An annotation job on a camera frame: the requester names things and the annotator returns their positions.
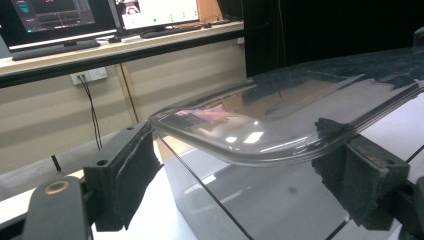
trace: keyboard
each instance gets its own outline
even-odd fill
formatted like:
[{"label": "keyboard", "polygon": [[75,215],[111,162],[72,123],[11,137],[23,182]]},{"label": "keyboard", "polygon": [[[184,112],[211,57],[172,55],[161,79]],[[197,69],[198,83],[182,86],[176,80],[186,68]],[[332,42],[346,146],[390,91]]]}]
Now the keyboard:
[{"label": "keyboard", "polygon": [[196,31],[200,29],[202,29],[202,26],[181,27],[181,28],[174,28],[174,29],[169,29],[169,30],[160,31],[160,32],[142,33],[140,34],[140,37],[143,39],[149,39],[149,38],[173,35],[177,33],[191,32],[191,31]]},{"label": "keyboard", "polygon": [[71,46],[64,46],[59,48],[44,48],[44,49],[37,49],[37,50],[29,50],[26,52],[21,52],[14,54],[12,56],[13,61],[19,61],[19,60],[25,60],[25,59],[31,59],[31,58],[37,58],[37,57],[45,57],[50,56],[54,54],[59,53],[66,53],[66,52],[73,52],[78,50],[84,50],[89,48],[96,48],[99,47],[100,43],[92,40],[92,41],[83,41],[78,42],[76,45]]}]

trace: monitor screen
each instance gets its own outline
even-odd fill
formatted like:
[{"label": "monitor screen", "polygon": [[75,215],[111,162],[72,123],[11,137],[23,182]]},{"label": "monitor screen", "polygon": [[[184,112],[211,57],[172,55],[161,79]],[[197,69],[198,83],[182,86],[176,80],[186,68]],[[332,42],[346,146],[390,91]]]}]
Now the monitor screen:
[{"label": "monitor screen", "polygon": [[0,34],[11,52],[113,35],[107,1],[1,0]]},{"label": "monitor screen", "polygon": [[124,31],[199,20],[196,0],[114,0]]}]

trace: black horizontal rail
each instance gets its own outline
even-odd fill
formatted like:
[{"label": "black horizontal rail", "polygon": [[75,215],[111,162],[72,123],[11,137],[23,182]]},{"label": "black horizontal rail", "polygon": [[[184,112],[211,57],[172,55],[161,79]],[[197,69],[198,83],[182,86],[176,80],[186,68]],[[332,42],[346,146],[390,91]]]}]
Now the black horizontal rail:
[{"label": "black horizontal rail", "polygon": [[72,74],[74,72],[81,72],[93,68],[110,66],[216,42],[227,41],[267,30],[269,30],[269,25],[262,25],[251,29],[236,30],[212,36],[199,37],[196,39],[182,40],[181,42],[165,44],[162,46],[117,53],[102,57],[94,57],[58,65],[19,71],[15,73],[7,73],[0,75],[0,88],[12,87],[20,84],[63,76],[66,74]]}]

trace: clear plastic lid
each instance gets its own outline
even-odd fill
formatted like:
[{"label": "clear plastic lid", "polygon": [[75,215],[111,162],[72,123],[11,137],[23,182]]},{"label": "clear plastic lid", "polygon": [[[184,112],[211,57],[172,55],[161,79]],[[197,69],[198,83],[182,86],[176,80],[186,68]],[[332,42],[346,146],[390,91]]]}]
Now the clear plastic lid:
[{"label": "clear plastic lid", "polygon": [[329,59],[251,80],[175,104],[152,124],[238,165],[312,160],[418,95],[424,54],[401,49]]}]

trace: wall socket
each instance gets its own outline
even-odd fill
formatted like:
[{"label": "wall socket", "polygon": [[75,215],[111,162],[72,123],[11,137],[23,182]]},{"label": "wall socket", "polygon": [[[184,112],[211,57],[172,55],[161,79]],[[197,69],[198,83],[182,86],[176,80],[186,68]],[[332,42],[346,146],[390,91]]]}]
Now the wall socket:
[{"label": "wall socket", "polygon": [[81,80],[78,77],[80,77],[81,80],[85,78],[85,81],[87,82],[93,82],[100,79],[104,79],[104,78],[107,78],[106,68],[101,67],[101,68],[91,69],[84,72],[77,72],[77,73],[71,74],[71,79],[74,85],[81,84]]}]

